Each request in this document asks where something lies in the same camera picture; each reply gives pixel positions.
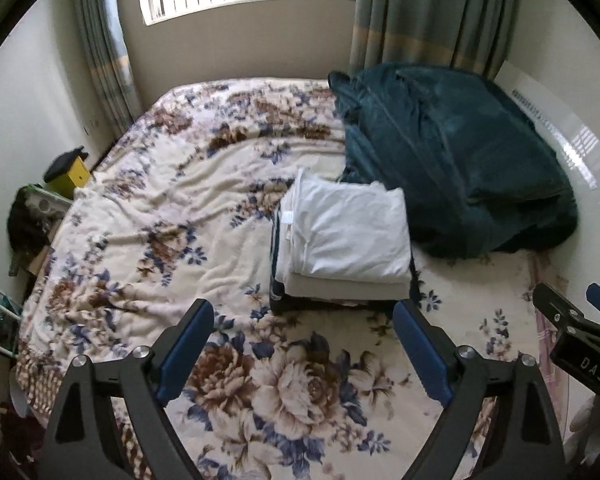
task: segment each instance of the metal screw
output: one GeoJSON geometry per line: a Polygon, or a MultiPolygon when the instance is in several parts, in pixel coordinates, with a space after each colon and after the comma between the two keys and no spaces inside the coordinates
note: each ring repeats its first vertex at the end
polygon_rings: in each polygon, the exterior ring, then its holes
{"type": "Polygon", "coordinates": [[[87,357],[84,355],[77,355],[76,357],[73,358],[73,360],[71,361],[71,364],[73,366],[75,366],[76,368],[84,366],[85,364],[87,364],[87,357]]]}
{"type": "Polygon", "coordinates": [[[142,345],[135,347],[132,354],[136,359],[143,359],[149,355],[150,351],[151,349],[148,346],[142,345]]]}
{"type": "Polygon", "coordinates": [[[458,354],[460,354],[460,357],[463,359],[473,359],[477,352],[472,346],[462,345],[458,347],[458,354]]]}
{"type": "Polygon", "coordinates": [[[536,358],[529,354],[524,354],[520,359],[525,366],[536,366],[536,358]]]}

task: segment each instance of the white wall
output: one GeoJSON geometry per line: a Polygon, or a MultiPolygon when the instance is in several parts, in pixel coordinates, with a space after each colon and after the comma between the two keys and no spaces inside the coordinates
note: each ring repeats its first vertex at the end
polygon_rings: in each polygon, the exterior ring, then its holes
{"type": "Polygon", "coordinates": [[[7,276],[6,220],[17,189],[42,182],[60,153],[83,144],[89,164],[112,140],[72,0],[38,0],[0,48],[0,288],[14,299],[22,299],[24,272],[7,276]]]}
{"type": "Polygon", "coordinates": [[[349,63],[355,2],[269,0],[202,10],[154,25],[139,0],[118,0],[145,107],[169,89],[221,78],[327,77],[349,63]]]}
{"type": "MultiPolygon", "coordinates": [[[[587,128],[600,140],[600,40],[567,0],[522,0],[508,61],[540,83],[527,82],[526,91],[535,92],[542,114],[572,145],[587,128]]],[[[516,78],[509,78],[512,88],[524,81],[516,78]]],[[[552,251],[551,260],[568,282],[568,298],[589,319],[600,322],[600,313],[585,299],[587,286],[600,284],[600,143],[581,154],[596,185],[585,182],[575,168],[569,171],[580,225],[552,251]]],[[[570,381],[569,421],[590,396],[579,382],[570,381]]]]}
{"type": "Polygon", "coordinates": [[[600,138],[600,40],[567,0],[521,0],[507,60],[566,102],[600,138]]]}

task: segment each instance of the black lid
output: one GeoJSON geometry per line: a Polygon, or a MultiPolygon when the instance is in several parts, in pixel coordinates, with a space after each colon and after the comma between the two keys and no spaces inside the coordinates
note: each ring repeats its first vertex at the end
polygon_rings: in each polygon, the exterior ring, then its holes
{"type": "Polygon", "coordinates": [[[70,152],[59,155],[58,158],[53,161],[51,166],[49,166],[48,170],[46,170],[44,181],[51,182],[63,173],[69,171],[76,158],[80,157],[82,160],[85,160],[88,156],[89,153],[84,151],[84,146],[80,146],[70,152]]]}

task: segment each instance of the white folded towel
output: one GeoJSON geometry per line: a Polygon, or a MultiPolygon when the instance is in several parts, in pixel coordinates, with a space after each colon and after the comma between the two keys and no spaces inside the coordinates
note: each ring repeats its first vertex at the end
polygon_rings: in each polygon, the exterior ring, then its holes
{"type": "Polygon", "coordinates": [[[300,170],[292,187],[291,268],[327,280],[405,283],[411,243],[404,194],[300,170]]]}
{"type": "Polygon", "coordinates": [[[291,203],[291,193],[280,202],[280,233],[278,235],[278,259],[275,280],[285,285],[285,294],[296,298],[317,298],[320,300],[403,300],[409,297],[411,273],[401,283],[352,282],[349,280],[326,280],[297,274],[291,269],[291,241],[288,224],[289,215],[282,222],[281,217],[291,203]]]}

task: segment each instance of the wrinkled blanket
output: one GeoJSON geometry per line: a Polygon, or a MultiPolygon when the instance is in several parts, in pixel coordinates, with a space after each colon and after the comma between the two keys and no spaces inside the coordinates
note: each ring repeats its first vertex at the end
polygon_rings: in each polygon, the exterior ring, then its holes
{"type": "Polygon", "coordinates": [[[405,63],[329,82],[347,129],[343,181],[401,187],[411,238],[427,253],[546,250],[576,229],[555,152],[493,82],[405,63]]]}
{"type": "MultiPolygon", "coordinates": [[[[163,96],[76,192],[26,303],[17,378],[36,413],[48,416],[76,354],[121,358],[207,298],[216,332],[166,409],[204,478],[401,478],[440,406],[391,323],[365,311],[269,310],[277,203],[299,166],[335,178],[343,165],[326,82],[230,80],[163,96]]],[[[496,359],[539,355],[528,253],[414,254],[422,310],[454,341],[496,359]]],[[[148,478],[119,399],[114,410],[136,476],[148,478]]]]}

